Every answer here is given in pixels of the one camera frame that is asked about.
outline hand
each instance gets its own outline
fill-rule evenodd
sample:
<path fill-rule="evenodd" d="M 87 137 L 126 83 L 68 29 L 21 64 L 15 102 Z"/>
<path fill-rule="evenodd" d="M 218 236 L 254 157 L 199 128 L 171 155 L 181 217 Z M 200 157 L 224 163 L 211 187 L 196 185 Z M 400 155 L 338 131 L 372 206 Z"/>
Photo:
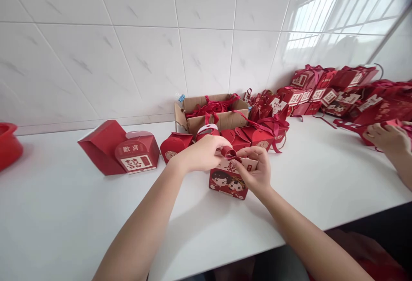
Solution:
<path fill-rule="evenodd" d="M 223 155 L 215 156 L 216 150 L 230 146 L 229 141 L 222 136 L 206 135 L 197 143 L 184 149 L 172 157 L 168 164 L 175 164 L 185 173 L 192 171 L 208 171 L 220 164 Z"/>
<path fill-rule="evenodd" d="M 412 125 L 410 122 L 403 122 L 404 125 Z M 407 132 L 399 126 L 385 125 L 380 123 L 368 126 L 363 137 L 372 142 L 377 148 L 386 153 L 407 153 L 411 151 L 411 139 Z"/>
<path fill-rule="evenodd" d="M 260 196 L 262 193 L 272 189 L 270 186 L 270 162 L 266 149 L 256 146 L 243 148 L 237 152 L 237 156 L 248 157 L 259 161 L 256 170 L 249 172 L 238 161 L 234 159 L 231 160 L 243 181 L 246 183 L 246 186 L 256 196 Z"/>

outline white table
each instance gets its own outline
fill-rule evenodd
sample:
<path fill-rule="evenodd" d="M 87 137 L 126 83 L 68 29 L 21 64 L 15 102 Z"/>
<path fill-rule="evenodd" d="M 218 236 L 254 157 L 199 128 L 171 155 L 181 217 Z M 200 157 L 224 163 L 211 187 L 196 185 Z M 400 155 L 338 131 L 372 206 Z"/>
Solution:
<path fill-rule="evenodd" d="M 385 158 L 355 133 L 319 119 L 289 119 L 272 186 L 321 229 L 412 201 Z M 147 130 L 160 145 L 173 122 Z M 87 130 L 20 136 L 22 158 L 0 172 L 0 280 L 91 280 L 111 241 L 162 169 L 104 177 L 77 144 Z M 177 280 L 284 244 L 249 192 L 240 201 L 186 177 L 150 279 Z"/>

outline red satin ribbon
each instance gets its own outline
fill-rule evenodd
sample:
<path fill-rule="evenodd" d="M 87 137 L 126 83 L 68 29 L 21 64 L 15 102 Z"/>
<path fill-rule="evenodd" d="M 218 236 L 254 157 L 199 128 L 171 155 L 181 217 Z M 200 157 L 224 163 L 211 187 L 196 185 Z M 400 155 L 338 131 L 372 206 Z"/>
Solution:
<path fill-rule="evenodd" d="M 238 157 L 236 155 L 236 151 L 229 147 L 229 146 L 224 146 L 221 150 L 222 155 L 224 156 L 224 158 L 226 160 L 231 160 L 231 159 L 235 159 L 237 160 L 239 163 L 242 163 L 242 160 L 240 159 L 240 157 Z"/>
<path fill-rule="evenodd" d="M 205 99 L 207 104 L 203 107 L 200 107 L 200 105 L 197 104 L 197 109 L 193 110 L 192 113 L 187 113 L 186 118 L 206 116 L 205 120 L 206 124 L 208 124 L 210 115 L 212 114 L 215 118 L 213 123 L 216 124 L 219 121 L 217 113 L 227 112 L 229 110 L 229 106 L 240 99 L 240 96 L 236 93 L 233 93 L 227 101 L 211 101 L 208 96 L 205 96 Z"/>

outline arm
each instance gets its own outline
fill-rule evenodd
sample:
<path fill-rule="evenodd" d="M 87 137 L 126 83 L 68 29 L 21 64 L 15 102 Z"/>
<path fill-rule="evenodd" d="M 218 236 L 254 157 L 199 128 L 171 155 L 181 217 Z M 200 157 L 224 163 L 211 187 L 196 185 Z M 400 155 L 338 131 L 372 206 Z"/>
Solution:
<path fill-rule="evenodd" d="M 249 173 L 233 161 L 248 188 L 265 205 L 287 244 L 317 281 L 372 281 L 373 279 L 333 239 L 288 204 L 270 186 L 270 163 L 264 148 L 240 150 L 238 156 L 259 161 Z"/>
<path fill-rule="evenodd" d="M 216 149 L 231 144 L 220 136 L 205 136 L 170 159 L 166 168 L 113 240 L 93 281 L 144 281 L 164 238 L 184 176 L 216 167 Z"/>
<path fill-rule="evenodd" d="M 363 136 L 385 153 L 396 168 L 402 182 L 412 191 L 412 147 L 407 132 L 392 125 L 381 127 L 380 123 L 369 125 Z"/>

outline red plastic basin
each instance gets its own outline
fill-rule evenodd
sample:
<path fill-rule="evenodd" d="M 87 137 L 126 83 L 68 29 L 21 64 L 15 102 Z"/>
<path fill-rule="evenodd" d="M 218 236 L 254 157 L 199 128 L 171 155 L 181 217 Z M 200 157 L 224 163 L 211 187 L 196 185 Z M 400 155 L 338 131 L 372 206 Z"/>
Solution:
<path fill-rule="evenodd" d="M 11 165 L 23 154 L 23 146 L 13 135 L 17 126 L 0 123 L 0 171 Z"/>

